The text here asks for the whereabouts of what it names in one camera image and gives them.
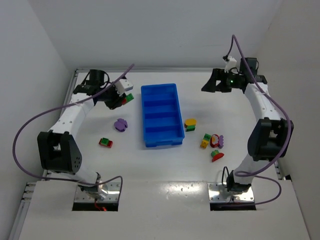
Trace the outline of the purple round lego piece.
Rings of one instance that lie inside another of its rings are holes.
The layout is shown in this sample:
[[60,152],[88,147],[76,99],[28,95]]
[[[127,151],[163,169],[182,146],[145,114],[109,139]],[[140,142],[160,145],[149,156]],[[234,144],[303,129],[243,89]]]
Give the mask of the purple round lego piece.
[[128,128],[128,122],[123,118],[118,118],[113,125],[119,132],[124,132]]

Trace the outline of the yellow oval lego piece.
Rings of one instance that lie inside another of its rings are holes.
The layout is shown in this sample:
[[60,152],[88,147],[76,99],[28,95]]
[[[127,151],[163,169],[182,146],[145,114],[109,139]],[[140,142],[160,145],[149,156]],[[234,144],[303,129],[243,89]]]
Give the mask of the yellow oval lego piece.
[[184,126],[187,128],[189,126],[195,126],[197,124],[197,120],[195,118],[188,118],[184,122]]

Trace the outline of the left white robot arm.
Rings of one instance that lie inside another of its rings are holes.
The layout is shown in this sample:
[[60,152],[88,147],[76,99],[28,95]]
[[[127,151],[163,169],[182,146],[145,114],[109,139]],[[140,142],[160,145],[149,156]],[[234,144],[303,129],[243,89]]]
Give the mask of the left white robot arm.
[[119,108],[126,102],[126,92],[133,87],[125,76],[112,84],[105,71],[91,69],[74,88],[69,106],[58,121],[48,131],[42,131],[37,136],[42,168],[76,181],[81,191],[96,200],[105,199],[107,188],[101,182],[101,175],[83,164],[76,136],[97,102],[105,103],[110,110]]

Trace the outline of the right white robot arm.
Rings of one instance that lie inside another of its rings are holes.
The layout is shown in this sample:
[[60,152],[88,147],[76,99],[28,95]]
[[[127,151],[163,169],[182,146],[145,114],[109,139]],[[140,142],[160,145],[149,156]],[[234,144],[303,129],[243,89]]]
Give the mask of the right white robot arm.
[[293,122],[271,100],[268,82],[258,74],[256,58],[244,58],[237,68],[232,56],[223,57],[224,68],[214,68],[203,92],[230,93],[240,89],[248,99],[256,118],[256,125],[248,138],[247,155],[226,179],[228,192],[247,192],[254,177],[285,156],[293,132]]

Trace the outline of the green sloped lego brick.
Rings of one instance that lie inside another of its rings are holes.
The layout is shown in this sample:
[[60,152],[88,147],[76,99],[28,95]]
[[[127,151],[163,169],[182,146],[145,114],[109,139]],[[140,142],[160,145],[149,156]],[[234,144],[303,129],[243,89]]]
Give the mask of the green sloped lego brick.
[[195,125],[189,125],[189,126],[186,127],[186,132],[192,132],[192,131],[195,130],[195,128],[196,128]]

